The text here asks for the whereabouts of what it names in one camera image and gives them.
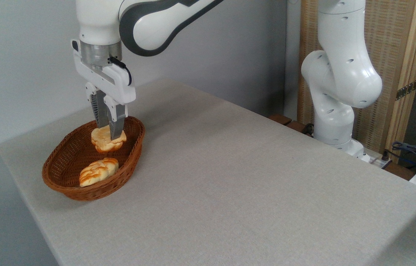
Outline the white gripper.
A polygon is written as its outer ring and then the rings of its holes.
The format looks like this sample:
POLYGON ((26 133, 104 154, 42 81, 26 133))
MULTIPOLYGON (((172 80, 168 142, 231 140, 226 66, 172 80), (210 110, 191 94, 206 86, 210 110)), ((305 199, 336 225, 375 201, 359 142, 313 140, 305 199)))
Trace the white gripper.
POLYGON ((121 42, 110 45, 71 40, 77 72, 88 82, 85 93, 98 128, 110 126, 110 138, 120 138, 128 116, 126 104, 136 98, 127 69, 122 67, 121 42))

